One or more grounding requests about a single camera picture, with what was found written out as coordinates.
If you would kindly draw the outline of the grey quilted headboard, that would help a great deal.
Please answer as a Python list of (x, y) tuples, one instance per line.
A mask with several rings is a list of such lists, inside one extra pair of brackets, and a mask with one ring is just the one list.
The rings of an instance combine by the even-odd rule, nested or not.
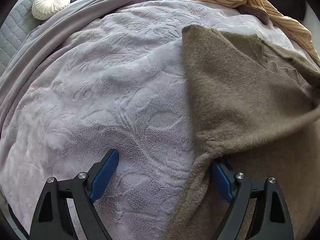
[(1, 73), (28, 34), (42, 24), (31, 13), (34, 0), (18, 0), (1, 26)]

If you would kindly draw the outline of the lavender embossed fleece blanket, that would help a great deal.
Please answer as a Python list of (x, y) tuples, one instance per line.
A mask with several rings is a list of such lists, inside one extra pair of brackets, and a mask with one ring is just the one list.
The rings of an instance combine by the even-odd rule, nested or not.
[(71, 179), (110, 149), (119, 166), (97, 201), (114, 239), (162, 239), (197, 155), (182, 29), (234, 28), (250, 16), (187, 0), (146, 1), (95, 20), (49, 57), (1, 143), (1, 187), (30, 229), (49, 176)]

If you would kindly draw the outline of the white round pleated cushion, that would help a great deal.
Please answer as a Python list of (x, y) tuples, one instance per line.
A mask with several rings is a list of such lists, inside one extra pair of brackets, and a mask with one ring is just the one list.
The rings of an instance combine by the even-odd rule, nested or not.
[(70, 3), (71, 0), (34, 0), (31, 14), (35, 19), (45, 21), (68, 7)]

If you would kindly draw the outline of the grey bed sheet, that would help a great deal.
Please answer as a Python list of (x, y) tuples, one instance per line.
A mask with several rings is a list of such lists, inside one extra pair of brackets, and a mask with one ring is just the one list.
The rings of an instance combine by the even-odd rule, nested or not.
[(79, 0), (35, 29), (1, 75), (1, 122), (34, 70), (71, 34), (132, 0)]

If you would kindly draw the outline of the olive brown knit sweater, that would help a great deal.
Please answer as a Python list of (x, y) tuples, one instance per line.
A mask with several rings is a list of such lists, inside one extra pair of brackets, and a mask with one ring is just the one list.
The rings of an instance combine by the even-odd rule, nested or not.
[(166, 239), (210, 239), (226, 210), (209, 177), (225, 157), (255, 179), (278, 180), (295, 239), (319, 219), (319, 69), (257, 35), (182, 30), (196, 159)]

